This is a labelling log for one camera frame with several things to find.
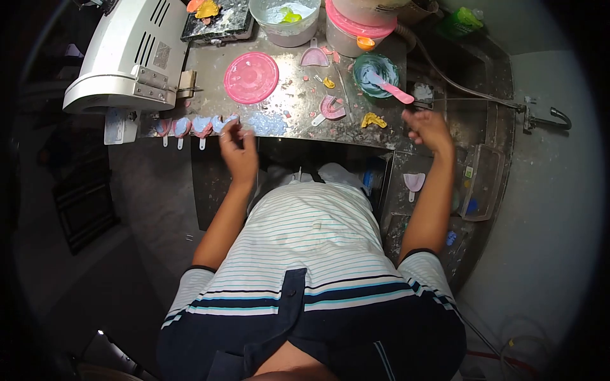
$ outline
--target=blue plaster debris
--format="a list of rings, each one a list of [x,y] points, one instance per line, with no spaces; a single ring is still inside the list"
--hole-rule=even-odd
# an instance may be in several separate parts
[[[284,115],[273,113],[271,115],[256,114],[248,120],[258,136],[283,136],[288,124],[284,121]]]
[[[453,232],[453,230],[450,230],[447,233],[447,246],[451,246],[455,242],[457,237],[458,237],[458,235],[455,234],[455,232]]]

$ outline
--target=hand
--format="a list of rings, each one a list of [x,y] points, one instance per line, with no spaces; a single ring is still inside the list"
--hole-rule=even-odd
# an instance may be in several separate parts
[[[403,120],[411,128],[409,138],[415,140],[415,144],[423,143],[435,154],[453,152],[453,139],[441,114],[432,111],[412,113],[405,110]]]
[[[235,144],[237,140],[243,141],[243,149]],[[228,122],[220,132],[220,153],[231,171],[233,183],[251,189],[259,171],[254,131],[243,130],[239,119]]]

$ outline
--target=pink bucket lid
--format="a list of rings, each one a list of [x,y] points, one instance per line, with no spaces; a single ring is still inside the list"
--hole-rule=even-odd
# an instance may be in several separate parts
[[[248,52],[227,68],[224,89],[235,102],[258,103],[271,95],[278,79],[278,65],[273,58],[261,52]]]
[[[331,0],[326,0],[326,14],[331,19],[332,23],[337,27],[341,28],[344,32],[352,34],[357,37],[368,37],[368,38],[384,38],[388,37],[390,33],[396,29],[398,24],[397,19],[394,17],[392,21],[382,26],[366,26],[355,23],[347,17],[343,16],[332,4]]]

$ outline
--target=plastic tray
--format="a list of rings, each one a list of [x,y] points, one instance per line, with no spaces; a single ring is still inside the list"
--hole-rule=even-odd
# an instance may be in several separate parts
[[[472,178],[464,174],[464,181],[470,181],[460,216],[464,221],[485,221],[491,218],[493,207],[500,190],[504,171],[504,154],[497,149],[479,144],[475,149]]]

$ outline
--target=hose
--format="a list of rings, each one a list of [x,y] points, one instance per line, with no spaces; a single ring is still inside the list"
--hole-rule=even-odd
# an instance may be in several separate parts
[[[524,110],[524,106],[521,104],[517,104],[517,103],[513,103],[511,101],[508,100],[504,100],[504,99],[500,99],[500,98],[496,98],[495,96],[491,96],[489,94],[484,94],[484,93],[479,93],[478,91],[475,90],[471,90],[467,87],[464,87],[462,85],[458,85],[456,82],[453,82],[449,77],[447,77],[445,75],[445,73],[443,73],[438,66],[436,66],[436,64],[434,63],[434,61],[432,61],[432,57],[430,57],[430,55],[428,54],[428,51],[426,50],[426,48],[424,47],[422,41],[419,39],[419,37],[416,36],[416,34],[413,33],[413,31],[411,31],[409,28],[407,28],[406,26],[398,23],[396,25],[396,28],[394,29],[394,32],[396,32],[396,34],[398,34],[399,36],[403,37],[405,39],[405,41],[407,41],[407,52],[410,52],[413,48],[411,47],[411,49],[409,49],[409,45],[412,44],[412,41],[415,40],[415,44],[419,46],[419,48],[422,50],[423,56],[424,58],[428,61],[428,63],[430,64],[430,66],[432,66],[432,68],[439,73],[439,75],[445,80],[447,81],[448,84],[450,84],[451,86],[453,86],[454,88],[457,88],[458,90],[463,91],[464,93],[468,93],[470,95],[474,95],[477,96],[479,98],[484,98],[487,99],[488,101],[492,101],[492,102],[496,102],[499,103],[501,105],[505,105],[506,107],[510,107],[512,109],[516,109],[520,112],[522,112]]]
[[[550,354],[550,348],[548,347],[547,341],[544,339],[541,339],[536,336],[529,336],[529,335],[517,336],[517,337],[511,338],[506,344],[504,344],[504,346],[502,347],[502,350],[500,351],[500,366],[502,367],[502,375],[504,376],[505,380],[508,379],[508,368],[506,367],[506,364],[510,364],[507,361],[506,351],[510,347],[514,346],[516,343],[523,342],[523,341],[535,341],[536,343],[539,343],[542,345],[542,347],[544,348],[544,351],[547,353],[547,355]]]

